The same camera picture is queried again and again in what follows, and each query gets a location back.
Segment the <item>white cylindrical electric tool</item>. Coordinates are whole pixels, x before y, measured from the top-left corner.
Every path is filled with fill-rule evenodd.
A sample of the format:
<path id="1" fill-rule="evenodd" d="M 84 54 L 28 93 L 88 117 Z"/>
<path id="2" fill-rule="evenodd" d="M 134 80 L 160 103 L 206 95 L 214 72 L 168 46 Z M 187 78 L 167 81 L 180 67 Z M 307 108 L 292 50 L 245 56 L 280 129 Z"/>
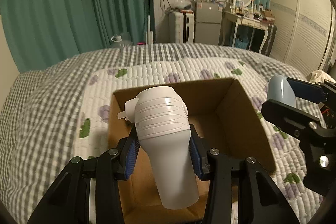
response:
<path id="1" fill-rule="evenodd" d="M 199 192 L 189 152 L 188 110 L 175 90 L 169 86 L 143 90 L 125 102 L 117 117 L 135 125 L 163 207 L 179 210 L 196 203 Z"/>

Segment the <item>white puffy jacket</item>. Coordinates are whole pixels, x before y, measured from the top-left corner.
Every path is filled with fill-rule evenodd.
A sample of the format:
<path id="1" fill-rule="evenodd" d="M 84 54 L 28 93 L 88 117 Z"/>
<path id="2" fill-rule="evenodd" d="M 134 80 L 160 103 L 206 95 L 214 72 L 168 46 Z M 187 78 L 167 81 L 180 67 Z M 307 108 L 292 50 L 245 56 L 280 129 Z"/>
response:
<path id="1" fill-rule="evenodd" d="M 333 79 L 329 74 L 327 74 L 324 71 L 321 70 L 317 70 L 317 71 L 312 71 L 310 72 L 307 76 L 306 79 L 310 82 L 310 83 L 323 83 L 324 80 L 336 83 L 335 79 Z"/>

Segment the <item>grey checkered bed cover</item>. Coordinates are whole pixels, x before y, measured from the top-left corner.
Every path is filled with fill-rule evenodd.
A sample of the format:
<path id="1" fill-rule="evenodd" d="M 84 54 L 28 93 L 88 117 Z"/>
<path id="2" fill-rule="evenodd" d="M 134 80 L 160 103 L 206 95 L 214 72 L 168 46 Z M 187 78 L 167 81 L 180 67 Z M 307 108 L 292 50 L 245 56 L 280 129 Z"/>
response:
<path id="1" fill-rule="evenodd" d="M 305 78 L 270 57 L 205 44 L 98 50 L 23 73 L 1 111 L 1 201 L 26 223 L 66 161 L 75 152 L 93 156 L 88 143 L 107 132 L 110 97 L 118 89 L 233 77 L 260 113 L 276 74 Z"/>

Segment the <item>white slatted wardrobe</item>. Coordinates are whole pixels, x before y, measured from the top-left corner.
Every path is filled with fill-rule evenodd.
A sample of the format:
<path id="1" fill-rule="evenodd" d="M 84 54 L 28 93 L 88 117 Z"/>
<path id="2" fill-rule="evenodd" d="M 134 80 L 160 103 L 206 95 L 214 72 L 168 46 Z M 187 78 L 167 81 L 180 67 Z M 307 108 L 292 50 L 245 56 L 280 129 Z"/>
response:
<path id="1" fill-rule="evenodd" d="M 330 0 L 270 0 L 276 35 L 270 56 L 308 75 L 322 69 L 331 48 Z"/>

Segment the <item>brown cardboard box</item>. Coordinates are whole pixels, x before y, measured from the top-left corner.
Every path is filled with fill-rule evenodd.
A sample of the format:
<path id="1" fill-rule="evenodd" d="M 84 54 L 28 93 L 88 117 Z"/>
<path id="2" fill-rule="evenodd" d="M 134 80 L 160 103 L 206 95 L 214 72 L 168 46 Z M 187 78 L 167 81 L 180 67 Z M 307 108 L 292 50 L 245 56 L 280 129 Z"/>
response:
<path id="1" fill-rule="evenodd" d="M 247 89 L 233 78 L 171 84 L 188 109 L 190 124 L 199 137 L 235 159 L 256 158 L 269 174 L 276 166 Z M 165 209 L 159 198 L 150 161 L 139 150 L 129 180 L 118 184 L 125 223 L 186 223 L 203 218 L 209 182 L 198 181 L 199 200 L 182 210 Z"/>

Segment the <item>white dressing table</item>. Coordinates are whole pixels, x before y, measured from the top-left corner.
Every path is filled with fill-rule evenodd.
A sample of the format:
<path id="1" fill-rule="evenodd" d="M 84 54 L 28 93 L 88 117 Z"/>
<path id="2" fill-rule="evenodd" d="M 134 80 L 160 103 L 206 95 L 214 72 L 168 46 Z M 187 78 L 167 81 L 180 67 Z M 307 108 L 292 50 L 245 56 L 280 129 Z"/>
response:
<path id="1" fill-rule="evenodd" d="M 268 36 L 272 36 L 274 31 L 274 24 L 265 20 L 257 20 L 238 14 L 233 14 L 229 11 L 222 12 L 219 45 L 235 47 L 238 28 L 241 26 L 252 29 L 251 38 L 248 43 L 248 50 L 250 50 L 252 47 L 255 31 L 261 30 L 264 32 L 264 36 L 258 49 L 258 53 L 262 54 L 262 51 L 266 45 L 266 41 L 268 40 Z"/>

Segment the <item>white floral quilted mat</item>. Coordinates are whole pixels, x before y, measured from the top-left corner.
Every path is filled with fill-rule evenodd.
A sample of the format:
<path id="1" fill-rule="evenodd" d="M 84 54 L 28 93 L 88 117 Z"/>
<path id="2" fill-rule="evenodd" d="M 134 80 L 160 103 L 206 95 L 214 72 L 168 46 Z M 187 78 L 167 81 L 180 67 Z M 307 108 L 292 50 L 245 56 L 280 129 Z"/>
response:
<path id="1" fill-rule="evenodd" d="M 232 157 L 254 156 L 299 221 L 308 223 L 322 197 L 303 184 L 306 164 L 299 142 L 261 112 L 272 76 L 302 79 L 302 74 L 291 67 L 272 70 L 272 65 L 266 60 L 257 70 L 239 59 L 205 57 L 94 71 L 84 88 L 74 153 L 90 159 L 115 147 L 132 127 L 118 117 L 125 102 L 153 86 L 170 86 L 185 103 L 189 122 L 201 138 Z"/>

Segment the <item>small silver refrigerator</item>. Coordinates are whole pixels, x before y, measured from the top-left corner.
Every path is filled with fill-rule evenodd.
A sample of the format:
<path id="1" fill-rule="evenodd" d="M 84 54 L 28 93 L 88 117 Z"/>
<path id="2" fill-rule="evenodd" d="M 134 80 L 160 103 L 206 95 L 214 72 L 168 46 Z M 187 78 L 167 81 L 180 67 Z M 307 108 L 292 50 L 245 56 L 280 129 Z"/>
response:
<path id="1" fill-rule="evenodd" d="M 219 45 L 223 7 L 215 2 L 197 2 L 194 43 Z"/>

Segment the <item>white suitcase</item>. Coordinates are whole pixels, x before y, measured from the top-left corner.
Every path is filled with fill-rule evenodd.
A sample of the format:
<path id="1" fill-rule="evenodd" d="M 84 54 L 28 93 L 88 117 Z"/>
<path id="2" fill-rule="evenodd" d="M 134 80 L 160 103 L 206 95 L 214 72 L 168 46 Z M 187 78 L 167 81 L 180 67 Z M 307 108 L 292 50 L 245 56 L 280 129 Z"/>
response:
<path id="1" fill-rule="evenodd" d="M 170 42 L 178 44 L 194 43 L 195 15 L 192 11 L 169 13 Z"/>

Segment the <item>clear plastic water jug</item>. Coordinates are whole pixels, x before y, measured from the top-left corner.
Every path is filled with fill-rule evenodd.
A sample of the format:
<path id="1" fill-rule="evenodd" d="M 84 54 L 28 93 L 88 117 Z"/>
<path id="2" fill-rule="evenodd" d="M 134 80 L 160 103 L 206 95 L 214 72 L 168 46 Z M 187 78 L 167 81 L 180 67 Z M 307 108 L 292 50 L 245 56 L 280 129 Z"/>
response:
<path id="1" fill-rule="evenodd" d="M 110 38 L 110 42 L 111 48 L 124 48 L 133 45 L 129 32 L 123 32 L 121 34 L 112 36 Z"/>

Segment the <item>white mop pole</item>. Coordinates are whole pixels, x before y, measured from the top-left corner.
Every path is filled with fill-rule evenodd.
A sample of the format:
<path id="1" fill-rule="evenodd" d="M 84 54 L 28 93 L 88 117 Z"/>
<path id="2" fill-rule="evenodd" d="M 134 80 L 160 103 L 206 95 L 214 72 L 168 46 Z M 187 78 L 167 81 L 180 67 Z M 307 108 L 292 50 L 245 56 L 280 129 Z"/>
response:
<path id="1" fill-rule="evenodd" d="M 151 29 L 151 0 L 147 0 L 147 32 L 146 32 L 146 44 L 153 44 L 153 31 Z"/>

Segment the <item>large green curtain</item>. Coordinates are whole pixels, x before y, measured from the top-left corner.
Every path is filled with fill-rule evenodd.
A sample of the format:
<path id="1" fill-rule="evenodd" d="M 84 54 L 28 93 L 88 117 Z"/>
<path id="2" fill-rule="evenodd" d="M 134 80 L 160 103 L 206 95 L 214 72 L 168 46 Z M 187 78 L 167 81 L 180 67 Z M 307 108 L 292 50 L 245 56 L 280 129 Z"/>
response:
<path id="1" fill-rule="evenodd" d="M 123 32 L 144 42 L 147 0 L 1 0 L 1 17 L 15 65 L 26 72 L 110 48 Z"/>

